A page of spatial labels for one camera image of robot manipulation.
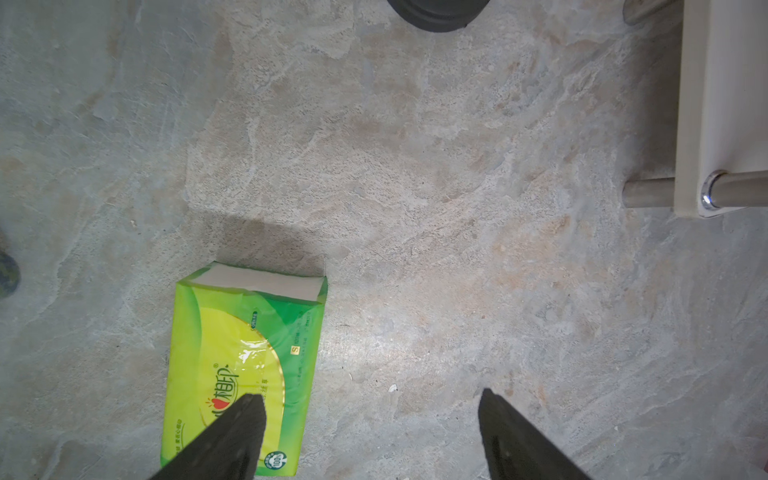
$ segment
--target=plastic wrapper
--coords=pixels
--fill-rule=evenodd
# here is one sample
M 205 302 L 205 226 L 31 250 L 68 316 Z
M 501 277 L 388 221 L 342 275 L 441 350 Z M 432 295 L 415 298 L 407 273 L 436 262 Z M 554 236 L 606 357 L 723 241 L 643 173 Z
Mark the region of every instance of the plastic wrapper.
M 163 465 L 255 393 L 266 407 L 257 475 L 296 474 L 327 291 L 325 277 L 215 262 L 177 283 Z

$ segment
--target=white furniture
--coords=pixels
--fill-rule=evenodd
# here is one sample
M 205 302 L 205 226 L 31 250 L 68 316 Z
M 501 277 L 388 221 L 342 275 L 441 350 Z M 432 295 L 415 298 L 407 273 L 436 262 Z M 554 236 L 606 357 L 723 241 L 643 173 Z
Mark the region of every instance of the white furniture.
M 637 22 L 670 0 L 627 0 Z M 627 207 L 707 218 L 768 207 L 768 0 L 685 0 L 674 179 L 627 182 Z

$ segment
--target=black base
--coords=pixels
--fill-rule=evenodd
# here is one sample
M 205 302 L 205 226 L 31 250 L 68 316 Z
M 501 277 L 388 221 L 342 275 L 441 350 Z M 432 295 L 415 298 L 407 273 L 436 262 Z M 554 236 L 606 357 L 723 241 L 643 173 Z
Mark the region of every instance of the black base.
M 475 19 L 488 0 L 387 0 L 409 24 L 426 31 L 454 31 Z

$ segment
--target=metal rod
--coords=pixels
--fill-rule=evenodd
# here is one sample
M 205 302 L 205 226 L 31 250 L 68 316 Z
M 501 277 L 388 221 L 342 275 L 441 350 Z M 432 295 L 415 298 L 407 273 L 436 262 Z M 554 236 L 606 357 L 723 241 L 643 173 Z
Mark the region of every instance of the metal rod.
M 710 188 L 714 207 L 768 207 L 768 170 L 722 174 Z
M 621 200 L 626 208 L 672 207 L 674 178 L 627 182 L 621 191 Z
M 625 0 L 624 23 L 635 25 L 672 2 L 674 0 Z

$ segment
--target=chrome ring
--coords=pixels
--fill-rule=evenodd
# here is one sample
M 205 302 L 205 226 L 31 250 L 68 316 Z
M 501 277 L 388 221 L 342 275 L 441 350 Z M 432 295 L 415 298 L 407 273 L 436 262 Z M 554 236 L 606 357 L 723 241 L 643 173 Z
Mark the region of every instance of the chrome ring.
M 720 207 L 712 203 L 712 185 L 715 183 L 715 180 L 727 173 L 725 170 L 715 170 L 707 176 L 707 179 L 701 185 L 701 204 L 707 210 L 715 211 L 720 209 Z

